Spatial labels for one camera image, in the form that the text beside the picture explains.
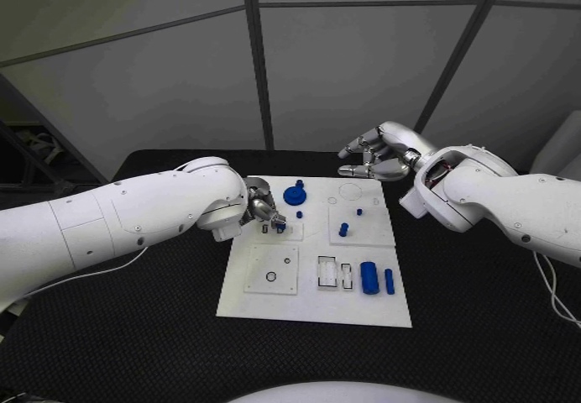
small clear rectangle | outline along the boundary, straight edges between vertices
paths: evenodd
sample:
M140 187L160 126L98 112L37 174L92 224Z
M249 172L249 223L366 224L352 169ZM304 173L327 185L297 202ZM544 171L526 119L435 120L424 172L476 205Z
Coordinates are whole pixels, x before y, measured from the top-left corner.
M336 290L339 288L336 278L336 258L333 256L319 257L319 289Z
M350 273L350 264L342 264L342 275L343 275L343 290L353 291L353 276Z

black table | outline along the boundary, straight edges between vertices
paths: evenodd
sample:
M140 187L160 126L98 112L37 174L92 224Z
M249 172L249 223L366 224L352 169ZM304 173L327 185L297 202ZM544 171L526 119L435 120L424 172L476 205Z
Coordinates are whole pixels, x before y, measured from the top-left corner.
M241 175L336 177L343 164L332 153L144 150L115 179L205 155ZM409 187L384 184L412 329L215 317L231 242L193 228L125 269L33 298L0 344L0 385L66 402L226 401L314 380L474 402L581 401L581 331L551 310L532 253L489 221L460 234L415 220L398 205ZM581 270L557 270L581 313Z

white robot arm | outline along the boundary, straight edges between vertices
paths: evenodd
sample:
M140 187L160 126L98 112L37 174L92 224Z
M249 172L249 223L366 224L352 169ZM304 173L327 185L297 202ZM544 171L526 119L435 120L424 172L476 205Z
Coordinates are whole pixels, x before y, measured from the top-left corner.
M414 187L399 200L415 218L428 212L463 233L484 217L510 241L581 267L581 182L551 175L518 175L509 164L471 145L437 149L418 134L385 122L339 152L363 153L363 165L339 174L402 179L417 171Z
M144 249L195 223L218 242L255 217L284 225L268 183L206 157L78 195L0 212L0 311L71 272Z

cable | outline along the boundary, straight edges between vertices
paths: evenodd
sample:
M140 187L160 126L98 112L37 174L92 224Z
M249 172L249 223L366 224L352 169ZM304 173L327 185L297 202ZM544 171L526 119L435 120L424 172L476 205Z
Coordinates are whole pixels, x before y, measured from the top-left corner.
M552 286L548 283L548 278L546 278L546 275L545 275L545 271L542 271L542 266L541 266L541 262L539 262L539 254L536 252L532 252L532 257L535 258L535 263L536 263L536 267L539 268L539 272L541 272L541 275L542 275L542 280L545 281L545 286L546 286L548 292L551 293L551 306L554 308L554 311L555 311L557 315L565 321L569 321L569 322L575 323L577 327L581 328L581 321L575 318L575 315L572 315L572 313L569 311L569 308L565 306L565 304L562 303L559 297L557 296L557 273L555 273L554 264L551 263L551 260L548 259L548 257L544 254L541 256L544 257L544 259L546 261L546 264L548 264L548 268L551 269L551 274L552 274L552 277L554 277ZM557 309L557 304L555 304L557 302L559 303L559 307L562 308L562 310L567 312L567 314L568 314L567 316L562 315L562 313L559 313L559 310Z
M107 270L102 270L102 271L95 271L94 273L87 273L85 275L78 275L75 277L69 277L68 279L63 279L63 280L58 281L56 283L48 285L46 287L39 288L39 290L35 290L33 292L29 292L23 296L23 298L27 298L29 296L33 296L39 292L43 292L49 288L66 283L68 281L78 280L78 279L82 279L84 277L91 277L94 275L104 275L105 273L110 273L111 271L115 271L115 270L120 270L120 269L125 268L141 257L141 255L146 253L147 249L149 249L149 246L141 250L140 254L124 265L121 265L121 266L118 266L118 267L115 267L112 269L107 269Z
M1 403L9 403L9 401L13 401L14 399L17 399L20 396L23 396L26 394L26 392L19 393L17 395L14 395L13 397L9 397Z

wall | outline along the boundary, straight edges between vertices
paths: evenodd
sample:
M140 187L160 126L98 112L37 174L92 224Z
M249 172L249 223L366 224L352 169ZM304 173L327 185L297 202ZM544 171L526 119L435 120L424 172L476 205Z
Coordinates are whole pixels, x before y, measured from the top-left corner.
M0 13L0 74L102 179L137 149L336 151L386 120L526 170L581 107L580 18L581 0L33 0Z

